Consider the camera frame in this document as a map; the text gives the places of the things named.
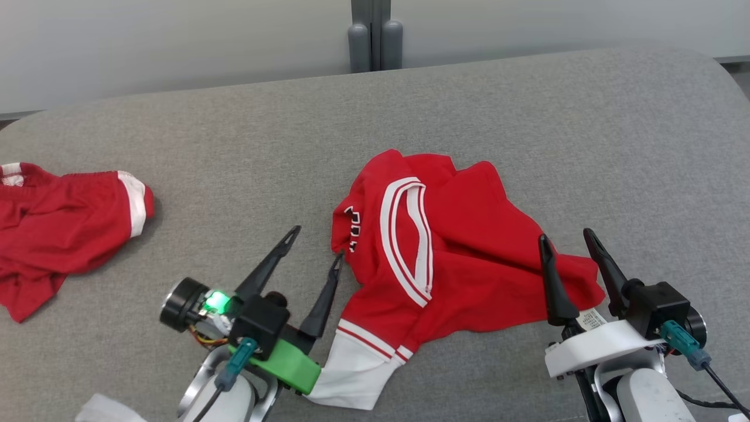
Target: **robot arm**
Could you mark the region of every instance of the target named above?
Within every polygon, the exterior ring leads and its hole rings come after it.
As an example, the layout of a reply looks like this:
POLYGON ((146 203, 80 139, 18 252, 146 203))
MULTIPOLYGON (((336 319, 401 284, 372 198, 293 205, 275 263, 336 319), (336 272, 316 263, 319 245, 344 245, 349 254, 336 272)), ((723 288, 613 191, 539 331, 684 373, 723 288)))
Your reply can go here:
POLYGON ((231 296, 186 278, 167 295, 160 321, 178 332, 190 329, 204 345, 214 348, 203 362, 178 408, 180 421, 262 421, 283 388, 309 394, 320 366, 308 354, 323 335, 333 304, 343 255, 338 255, 328 280, 300 328, 288 324, 287 299, 261 291, 292 247, 295 226, 231 296), (228 362, 219 373, 217 368, 228 362), (266 384, 261 398, 240 372, 246 370, 266 384))
POLYGON ((550 240, 539 238, 539 256, 547 300, 547 322, 563 327, 562 342, 546 350, 550 376, 575 374, 592 421, 695 420, 667 380, 664 358, 684 354, 696 370, 706 370, 749 420, 750 412, 721 383, 703 350, 706 325, 683 295, 667 282, 646 286, 626 279, 591 229, 583 231, 591 258, 598 264, 618 321, 585 331, 576 318, 555 268, 550 240), (624 369, 630 372, 622 375, 624 369))

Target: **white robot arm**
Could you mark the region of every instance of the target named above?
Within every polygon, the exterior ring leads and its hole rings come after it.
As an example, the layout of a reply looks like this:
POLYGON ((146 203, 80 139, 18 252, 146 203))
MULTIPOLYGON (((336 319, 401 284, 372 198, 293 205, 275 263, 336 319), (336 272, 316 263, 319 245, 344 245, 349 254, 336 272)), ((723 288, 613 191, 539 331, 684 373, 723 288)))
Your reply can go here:
POLYGON ((736 408, 750 420, 742 406, 710 367, 703 350, 706 325, 690 302, 666 282, 646 286, 626 279, 591 229, 583 231, 591 258, 598 264, 610 297, 609 310, 619 320, 586 331, 579 311, 571 303, 555 267, 555 252, 546 235, 539 238, 547 322, 563 327, 562 342, 546 350, 550 377, 574 375, 592 422, 695 421, 666 376, 664 358, 684 354, 696 370, 705 370, 736 408))

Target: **gray cushion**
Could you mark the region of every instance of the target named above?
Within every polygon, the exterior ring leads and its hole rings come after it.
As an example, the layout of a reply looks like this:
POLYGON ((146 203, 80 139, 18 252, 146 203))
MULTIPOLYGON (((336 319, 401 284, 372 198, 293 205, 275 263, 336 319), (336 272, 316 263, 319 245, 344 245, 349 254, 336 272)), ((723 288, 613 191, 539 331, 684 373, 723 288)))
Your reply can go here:
MULTIPOLYGON (((159 324, 175 281, 231 289, 295 224, 269 289, 298 324, 325 281, 331 212, 369 158, 488 160, 510 199, 565 253, 594 228, 625 274, 669 281, 709 325, 719 375, 750 403, 750 103, 684 50, 593 50, 115 98, 0 131, 3 162, 53 173, 127 170, 157 216, 108 264, 71 276, 24 324, 0 315, 0 419, 72 420, 93 393, 172 420, 204 350, 159 324)), ((357 289, 344 272, 329 328, 357 289)), ((285 393, 269 420, 585 420, 572 379, 549 379, 544 322, 456 333, 394 374, 372 412, 285 393)), ((329 329, 312 353, 323 362, 329 329)), ((682 358, 672 382, 725 399, 682 358)), ((729 411, 696 410, 699 420, 729 411)))

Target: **sleeve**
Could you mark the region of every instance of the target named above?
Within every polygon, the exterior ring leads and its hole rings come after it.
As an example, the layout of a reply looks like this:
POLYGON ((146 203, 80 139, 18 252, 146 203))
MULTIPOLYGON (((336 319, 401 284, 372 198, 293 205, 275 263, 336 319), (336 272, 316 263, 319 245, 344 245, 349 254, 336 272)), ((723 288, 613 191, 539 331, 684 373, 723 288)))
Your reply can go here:
POLYGON ((391 150, 365 166, 334 211, 331 247, 346 251, 362 287, 343 310, 310 401, 372 409, 401 365, 398 347, 431 299, 426 189, 391 150))
POLYGON ((0 245, 4 256, 51 273, 84 273, 141 234, 153 215, 151 189, 125 172, 60 178, 0 245))

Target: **wire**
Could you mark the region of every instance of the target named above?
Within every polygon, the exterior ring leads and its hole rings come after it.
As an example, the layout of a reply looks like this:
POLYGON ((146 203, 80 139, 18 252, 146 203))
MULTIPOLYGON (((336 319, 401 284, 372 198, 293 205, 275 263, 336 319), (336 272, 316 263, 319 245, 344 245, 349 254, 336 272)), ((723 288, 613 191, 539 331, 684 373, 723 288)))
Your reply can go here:
POLYGON ((229 340, 226 337, 224 337, 223 339, 218 339, 218 340, 207 339, 201 336, 200 333, 198 333, 198 330, 196 330, 195 326, 192 326, 192 325, 189 326, 188 329, 190 330, 190 334, 193 335, 193 338, 195 338, 195 340, 198 341, 198 343, 200 343, 201 346, 203 346, 204 348, 225 345, 229 342, 229 340))
POLYGON ((208 402, 200 410, 200 413, 198 414, 198 416, 196 416, 195 419, 193 419, 193 422, 200 422, 200 420, 203 419, 206 413, 208 413, 209 410, 211 410, 211 406, 213 406, 214 403, 216 403, 216 399, 219 398, 219 394, 221 394, 221 391, 222 390, 219 388, 216 389, 216 391, 214 392, 214 395, 211 396, 210 399, 208 399, 208 402))
POLYGON ((719 378, 718 375, 716 375, 716 372, 713 372, 713 368, 709 365, 708 362, 703 363, 703 368, 708 372, 708 375, 713 378, 713 381, 718 385, 719 388, 721 388, 721 391, 724 391, 724 394, 729 397, 729 400, 734 403, 737 406, 737 409, 742 412, 742 414, 745 415, 745 417, 750 420, 750 410, 748 410, 745 406, 740 404, 740 401, 734 396, 734 394, 729 390, 729 387, 727 387, 724 382, 722 382, 722 379, 719 378))
POLYGON ((675 389, 677 394, 679 394, 680 398, 685 400, 688 403, 692 403, 694 405, 699 405, 701 407, 707 407, 707 408, 734 408, 737 409, 737 405, 729 402, 702 402, 700 400, 696 400, 687 394, 683 393, 680 390, 675 389))

